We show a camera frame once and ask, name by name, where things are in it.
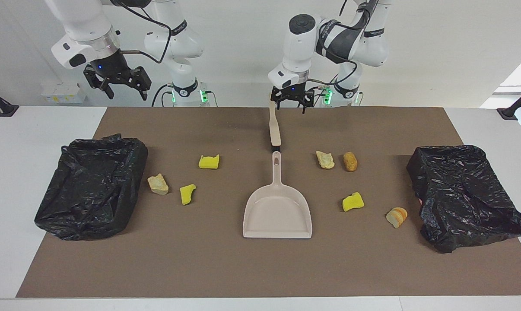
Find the black stand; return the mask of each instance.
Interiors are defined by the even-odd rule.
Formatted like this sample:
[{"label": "black stand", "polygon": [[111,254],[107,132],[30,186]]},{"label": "black stand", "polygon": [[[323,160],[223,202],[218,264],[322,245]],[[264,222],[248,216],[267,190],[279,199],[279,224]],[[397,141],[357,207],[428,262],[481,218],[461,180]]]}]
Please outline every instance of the black stand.
[{"label": "black stand", "polygon": [[497,111],[504,120],[517,120],[514,115],[516,110],[521,107],[521,97],[509,108],[498,108]]},{"label": "black stand", "polygon": [[12,105],[0,97],[0,117],[10,117],[16,112],[18,108],[18,105]]}]

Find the black garbage bag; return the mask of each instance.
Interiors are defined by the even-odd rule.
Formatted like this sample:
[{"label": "black garbage bag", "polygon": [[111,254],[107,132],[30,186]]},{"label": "black garbage bag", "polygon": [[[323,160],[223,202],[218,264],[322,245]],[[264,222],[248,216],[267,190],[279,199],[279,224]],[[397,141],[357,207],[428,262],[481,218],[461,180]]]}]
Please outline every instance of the black garbage bag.
[{"label": "black garbage bag", "polygon": [[450,253],[521,236],[521,213],[482,149],[418,147],[407,170],[422,201],[420,233],[436,250]]},{"label": "black garbage bag", "polygon": [[121,232],[138,200],[147,154],[140,140],[120,134],[63,146],[34,222],[63,240]]}]

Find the brown mat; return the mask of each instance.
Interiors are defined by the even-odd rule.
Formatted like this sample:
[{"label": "brown mat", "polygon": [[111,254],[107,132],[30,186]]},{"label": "brown mat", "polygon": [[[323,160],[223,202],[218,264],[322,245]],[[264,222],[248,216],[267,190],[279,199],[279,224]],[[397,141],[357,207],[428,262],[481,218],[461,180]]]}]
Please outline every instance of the brown mat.
[{"label": "brown mat", "polygon": [[[93,242],[47,234],[17,297],[306,297],[521,295],[514,238],[439,254],[421,237],[405,169],[416,146],[461,144],[442,108],[334,108],[277,112],[283,182],[306,197],[310,240],[245,239],[249,195],[271,182],[268,108],[108,108],[95,138],[137,137],[149,148],[140,198],[126,230]],[[318,167],[314,152],[336,167]],[[346,172],[342,154],[359,159]],[[221,154],[217,171],[197,167]],[[163,173],[164,197],[145,179]],[[188,206],[179,187],[195,183]],[[359,191],[365,207],[344,213]],[[410,215],[399,229],[391,208]]]}]

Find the white wall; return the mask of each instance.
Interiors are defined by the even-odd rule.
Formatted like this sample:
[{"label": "white wall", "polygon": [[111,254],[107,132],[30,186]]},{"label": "white wall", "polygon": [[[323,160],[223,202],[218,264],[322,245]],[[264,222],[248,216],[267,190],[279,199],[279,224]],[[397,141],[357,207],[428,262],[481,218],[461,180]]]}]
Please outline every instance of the white wall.
[{"label": "white wall", "polygon": [[[263,106],[271,86],[266,74],[282,60],[288,20],[299,13],[337,18],[342,0],[181,0],[189,26],[206,42],[192,60],[221,106]],[[349,1],[340,20],[351,20]],[[142,49],[145,32],[156,29],[122,8],[105,6],[124,49]],[[386,32],[389,61],[365,67],[363,105],[479,107],[521,63],[521,0],[398,0]],[[49,48],[64,34],[42,0],[0,0],[0,95],[22,105],[43,105],[41,83],[78,82],[89,105],[147,105],[136,91],[115,86],[109,101],[91,90],[81,69],[66,70]],[[152,89],[170,77],[148,59]],[[311,77],[330,79],[337,66],[316,55]]]}]

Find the dustpan handle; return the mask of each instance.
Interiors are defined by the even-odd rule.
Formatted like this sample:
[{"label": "dustpan handle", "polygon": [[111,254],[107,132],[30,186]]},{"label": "dustpan handle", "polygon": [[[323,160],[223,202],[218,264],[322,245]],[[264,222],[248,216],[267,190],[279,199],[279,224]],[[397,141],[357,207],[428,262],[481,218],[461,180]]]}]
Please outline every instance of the dustpan handle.
[{"label": "dustpan handle", "polygon": [[282,184],[282,154],[272,153],[272,184]]}]

